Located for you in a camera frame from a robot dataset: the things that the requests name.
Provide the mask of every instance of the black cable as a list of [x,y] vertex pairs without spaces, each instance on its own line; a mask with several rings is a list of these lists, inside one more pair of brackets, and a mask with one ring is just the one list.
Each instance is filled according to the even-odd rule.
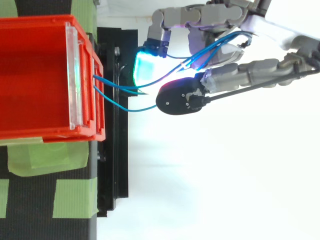
[[187,56],[187,57],[178,57],[178,56],[171,56],[171,55],[169,55],[169,54],[167,54],[167,56],[168,56],[169,58],[171,58],[171,59],[187,59],[187,58],[190,58],[189,56]]
[[209,97],[209,98],[207,98],[206,101],[208,101],[207,103],[210,103],[210,102],[218,100],[218,99],[227,98],[227,97],[234,96],[234,95],[237,95],[237,94],[243,94],[243,93],[246,93],[246,92],[249,92],[249,91],[252,91],[252,90],[268,87],[268,86],[273,85],[273,84],[278,84],[278,83],[281,83],[281,82],[284,82],[284,81],[287,81],[287,80],[294,80],[294,79],[304,78],[304,77],[309,76],[309,75],[314,75],[314,74],[320,73],[319,63],[315,61],[315,62],[312,62],[312,66],[313,65],[315,65],[314,67],[316,67],[316,70],[304,71],[304,72],[300,72],[300,73],[281,76],[281,77],[278,77],[276,79],[273,79],[273,80],[270,80],[270,81],[266,81],[266,82],[263,82],[263,83],[259,83],[259,84],[253,85],[253,86],[249,86],[249,87],[245,87],[245,88],[242,88],[242,89],[239,89],[239,90],[226,92],[226,93],[223,93],[223,94],[220,94],[220,95],[217,95],[217,96]]

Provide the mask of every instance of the blue wire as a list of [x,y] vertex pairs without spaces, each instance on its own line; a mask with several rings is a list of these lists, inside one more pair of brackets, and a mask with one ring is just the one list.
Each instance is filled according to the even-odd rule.
[[188,57],[186,60],[184,60],[182,63],[180,63],[178,66],[176,66],[174,69],[172,69],[171,71],[169,71],[166,75],[164,75],[163,77],[159,78],[156,81],[150,82],[148,84],[145,85],[141,85],[141,86],[119,86],[114,84],[111,81],[108,81],[106,79],[104,79],[103,77],[97,76],[97,75],[93,75],[94,78],[98,79],[98,80],[102,80],[102,81],[107,81],[109,86],[112,86],[114,88],[118,88],[121,90],[138,90],[141,88],[145,88],[145,87],[149,87],[151,85],[154,85],[156,83],[159,83],[160,81],[162,81],[163,79],[165,79],[166,77],[170,76],[175,70],[181,68],[183,66],[183,64],[187,63],[188,61],[190,61],[189,63],[187,63],[186,65],[189,66],[192,63],[194,63],[196,60],[198,60],[199,58],[201,58],[205,53],[207,53],[208,51],[212,50],[213,48],[217,47],[219,44],[224,43],[226,40],[230,40],[232,37],[237,37],[239,35],[245,35],[248,37],[248,45],[251,44],[252,42],[252,34],[250,32],[247,31],[235,31],[232,32],[230,34],[228,34],[227,36],[224,36],[222,38],[220,38],[219,40],[215,41],[214,43],[212,43],[211,45],[205,47],[204,49],[202,49],[201,51],[197,52],[196,54],[192,55],[191,57]]
[[151,107],[147,107],[147,108],[144,108],[144,109],[139,109],[139,110],[129,110],[123,106],[121,106],[120,104],[116,103],[115,101],[113,101],[112,99],[110,99],[109,97],[107,97],[106,95],[103,94],[102,91],[99,90],[99,88],[97,88],[96,86],[93,86],[94,89],[102,96],[104,97],[106,100],[108,100],[110,103],[116,105],[118,108],[126,111],[126,112],[129,112],[129,113],[139,113],[139,112],[143,112],[143,111],[147,111],[149,109],[154,109],[155,107],[157,107],[157,105],[154,105],[154,106],[151,106]]
[[[95,78],[96,78],[98,81],[100,81],[100,82],[102,82],[102,83],[104,83],[104,84],[106,84],[106,85],[108,85],[108,86],[110,86],[110,87],[115,88],[115,86],[118,86],[118,85],[116,85],[115,83],[113,83],[112,81],[109,81],[109,80],[107,80],[107,79],[104,79],[104,78],[102,78],[102,77],[100,77],[100,76],[96,76]],[[119,89],[120,89],[121,91],[123,91],[123,92],[128,93],[128,94],[148,95],[148,94],[146,94],[146,93],[144,93],[144,92],[130,91],[130,90],[127,90],[127,89],[122,89],[122,88],[120,88],[120,87],[119,87]]]
[[223,45],[231,42],[235,38],[236,36],[231,37],[230,39],[227,39],[226,41],[222,42],[219,46],[215,47],[215,50],[211,53],[211,55],[207,58],[207,60],[197,69],[197,71],[200,71],[201,69],[203,69],[209,63],[209,61],[217,54],[217,52]]

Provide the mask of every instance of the black fabric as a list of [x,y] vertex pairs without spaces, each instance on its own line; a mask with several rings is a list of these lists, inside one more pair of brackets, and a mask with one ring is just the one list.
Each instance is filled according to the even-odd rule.
[[0,218],[0,240],[95,240],[97,217],[53,219],[57,179],[97,177],[97,142],[89,143],[87,167],[33,177],[8,171],[8,151],[0,147],[0,179],[9,179],[6,218]]
[[15,0],[19,17],[70,14],[71,4],[72,0]]

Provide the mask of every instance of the green tape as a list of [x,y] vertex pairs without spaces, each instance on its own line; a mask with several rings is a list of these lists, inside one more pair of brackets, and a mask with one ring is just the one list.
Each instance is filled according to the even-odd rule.
[[97,41],[97,8],[93,0],[72,0],[71,14],[76,17],[86,33]]
[[0,219],[6,218],[9,179],[0,179]]
[[11,145],[7,149],[8,169],[20,177],[85,168],[89,157],[88,142]]
[[97,209],[98,179],[57,180],[54,219],[90,219]]
[[16,18],[18,11],[15,0],[0,0],[0,18]]

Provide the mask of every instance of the red plastic bin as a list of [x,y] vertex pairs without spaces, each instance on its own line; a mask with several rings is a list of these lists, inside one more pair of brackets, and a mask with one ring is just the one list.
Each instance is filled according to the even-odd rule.
[[0,18],[0,139],[103,141],[103,66],[72,15]]

